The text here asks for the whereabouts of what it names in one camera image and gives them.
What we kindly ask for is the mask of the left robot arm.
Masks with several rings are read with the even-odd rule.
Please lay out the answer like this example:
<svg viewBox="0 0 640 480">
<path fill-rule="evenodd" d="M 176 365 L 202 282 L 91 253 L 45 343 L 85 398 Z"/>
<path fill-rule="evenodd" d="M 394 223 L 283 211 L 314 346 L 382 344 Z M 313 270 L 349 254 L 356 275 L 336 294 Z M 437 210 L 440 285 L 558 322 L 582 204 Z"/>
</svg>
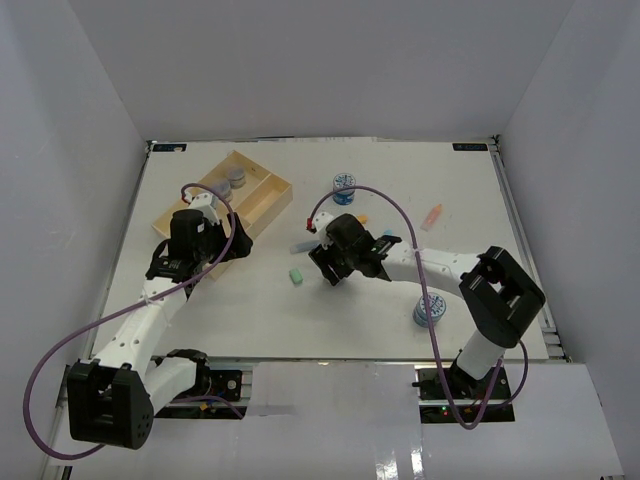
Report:
<svg viewBox="0 0 640 480">
<path fill-rule="evenodd" d="M 200 210 L 183 209 L 170 221 L 170 236 L 152 254 L 141 307 L 126 314 L 112 339 L 89 362 L 76 362 L 67 377 L 68 416 L 76 441 L 137 450 L 154 416 L 178 396 L 199 399 L 211 387 L 203 352 L 175 349 L 158 361 L 156 346 L 186 304 L 205 266 L 244 258 L 253 241 L 239 216 L 235 229 Z"/>
</svg>

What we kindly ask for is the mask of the blue patterned jar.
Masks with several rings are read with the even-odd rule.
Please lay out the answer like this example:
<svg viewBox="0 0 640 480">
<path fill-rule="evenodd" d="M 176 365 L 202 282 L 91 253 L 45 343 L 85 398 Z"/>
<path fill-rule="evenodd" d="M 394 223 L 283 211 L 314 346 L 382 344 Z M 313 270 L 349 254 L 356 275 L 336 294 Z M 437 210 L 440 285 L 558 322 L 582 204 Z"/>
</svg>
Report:
<svg viewBox="0 0 640 480">
<path fill-rule="evenodd" d="M 412 318 L 418 326 L 427 328 L 428 319 L 436 324 L 445 315 L 446 310 L 445 299 L 440 294 L 429 293 L 428 306 L 425 305 L 425 299 L 421 297 L 413 309 Z"/>
<path fill-rule="evenodd" d="M 341 206 L 347 206 L 353 203 L 355 197 L 354 186 L 357 184 L 353 174 L 343 172 L 337 174 L 332 182 L 333 201 Z"/>
</svg>

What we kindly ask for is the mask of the blue patterned jar front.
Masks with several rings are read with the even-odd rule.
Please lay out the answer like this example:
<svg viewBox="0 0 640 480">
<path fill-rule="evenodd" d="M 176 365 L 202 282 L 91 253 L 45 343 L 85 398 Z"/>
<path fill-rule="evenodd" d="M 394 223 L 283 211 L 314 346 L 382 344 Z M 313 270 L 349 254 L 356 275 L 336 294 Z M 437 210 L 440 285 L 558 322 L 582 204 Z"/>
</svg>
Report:
<svg viewBox="0 0 640 480">
<path fill-rule="evenodd" d="M 425 299 L 421 297 L 413 309 L 412 318 L 418 326 L 427 328 L 428 319 L 436 324 L 445 315 L 446 310 L 445 299 L 440 294 L 429 293 L 428 306 L 425 305 Z"/>
</svg>

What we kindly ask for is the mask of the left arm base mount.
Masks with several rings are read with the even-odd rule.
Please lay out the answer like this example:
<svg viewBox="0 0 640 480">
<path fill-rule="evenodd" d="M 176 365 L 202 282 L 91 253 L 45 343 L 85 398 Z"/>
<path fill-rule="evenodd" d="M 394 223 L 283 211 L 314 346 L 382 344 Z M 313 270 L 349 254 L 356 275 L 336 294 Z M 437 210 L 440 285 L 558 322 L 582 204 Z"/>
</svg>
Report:
<svg viewBox="0 0 640 480">
<path fill-rule="evenodd" d="M 198 415 L 236 417 L 232 409 L 246 412 L 251 397 L 253 371 L 240 366 L 208 368 L 199 385 L 179 393 L 163 410 L 194 411 Z"/>
</svg>

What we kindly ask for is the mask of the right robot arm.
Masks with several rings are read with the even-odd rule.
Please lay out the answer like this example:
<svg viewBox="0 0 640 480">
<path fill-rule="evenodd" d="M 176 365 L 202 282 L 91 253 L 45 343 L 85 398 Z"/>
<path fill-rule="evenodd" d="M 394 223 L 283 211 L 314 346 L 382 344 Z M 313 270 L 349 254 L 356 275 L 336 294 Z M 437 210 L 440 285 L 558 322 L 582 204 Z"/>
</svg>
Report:
<svg viewBox="0 0 640 480">
<path fill-rule="evenodd" d="M 449 368 L 448 380 L 466 399 L 486 389 L 491 367 L 518 345 L 546 303 L 543 291 L 501 247 L 480 254 L 419 250 L 397 236 L 374 238 L 351 214 L 321 212 L 307 229 L 320 241 L 309 256 L 333 286 L 358 271 L 384 281 L 425 280 L 465 301 L 476 330 Z"/>
</svg>

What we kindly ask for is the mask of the clear paperclip jar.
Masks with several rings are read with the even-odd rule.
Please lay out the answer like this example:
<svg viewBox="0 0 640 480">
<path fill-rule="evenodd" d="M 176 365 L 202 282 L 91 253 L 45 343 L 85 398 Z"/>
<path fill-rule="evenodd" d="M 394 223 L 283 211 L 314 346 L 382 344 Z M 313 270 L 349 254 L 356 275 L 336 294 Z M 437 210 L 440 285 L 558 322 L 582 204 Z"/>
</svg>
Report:
<svg viewBox="0 0 640 480">
<path fill-rule="evenodd" d="M 233 198 L 233 191 L 230 182 L 227 179 L 215 179 L 210 188 L 221 195 L 225 200 L 230 201 Z"/>
<path fill-rule="evenodd" d="M 242 165 L 232 164 L 226 169 L 226 178 L 232 189 L 240 189 L 246 184 L 246 170 Z"/>
</svg>

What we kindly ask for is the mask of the blue patterned jar back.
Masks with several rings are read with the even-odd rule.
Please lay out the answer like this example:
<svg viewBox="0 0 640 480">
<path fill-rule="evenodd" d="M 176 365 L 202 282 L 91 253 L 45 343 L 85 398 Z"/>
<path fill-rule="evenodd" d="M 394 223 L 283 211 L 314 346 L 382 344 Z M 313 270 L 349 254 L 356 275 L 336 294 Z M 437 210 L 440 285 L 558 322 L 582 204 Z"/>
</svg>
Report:
<svg viewBox="0 0 640 480">
<path fill-rule="evenodd" d="M 341 206 L 347 206 L 353 203 L 355 197 L 354 186 L 357 184 L 353 174 L 343 172 L 337 174 L 332 182 L 333 201 Z"/>
</svg>

